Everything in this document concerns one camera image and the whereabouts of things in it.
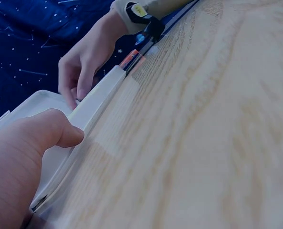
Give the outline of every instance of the hand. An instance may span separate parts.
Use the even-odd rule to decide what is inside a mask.
[[[20,228],[40,181],[48,148],[84,138],[58,110],[48,110],[0,130],[0,228]]]
[[[90,92],[95,73],[113,54],[116,41],[127,33],[127,27],[114,10],[110,11],[59,61],[59,92],[71,109],[75,99]]]

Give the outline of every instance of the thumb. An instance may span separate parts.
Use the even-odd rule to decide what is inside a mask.
[[[90,92],[96,67],[93,64],[83,64],[77,84],[77,99],[82,100]]]
[[[53,146],[75,146],[84,138],[84,132],[72,126],[65,114],[55,109],[19,120],[8,129],[8,133],[11,132],[17,133],[12,136],[29,142],[41,156]]]

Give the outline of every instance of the white plastic case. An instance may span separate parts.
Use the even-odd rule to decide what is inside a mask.
[[[0,128],[13,121],[36,115],[50,108],[61,110],[70,123],[88,133],[109,101],[124,80],[126,72],[115,66],[87,95],[87,97],[72,112],[63,97],[49,91],[38,91],[26,99],[12,112],[6,112],[0,118]],[[62,181],[67,169],[79,151],[78,145],[72,148],[54,146],[48,149],[42,159],[40,184],[30,208],[33,208],[45,196],[49,195]]]

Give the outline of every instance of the star print fabric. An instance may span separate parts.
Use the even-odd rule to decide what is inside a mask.
[[[0,116],[38,90],[57,93],[58,61],[113,0],[0,0]],[[134,49],[124,36],[97,72],[102,79]]]

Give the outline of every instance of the wristwatch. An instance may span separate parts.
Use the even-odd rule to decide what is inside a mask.
[[[141,4],[134,2],[127,3],[126,13],[132,23],[146,25],[142,31],[143,35],[150,36],[154,43],[159,40],[165,30],[165,25],[156,17],[149,15]]]

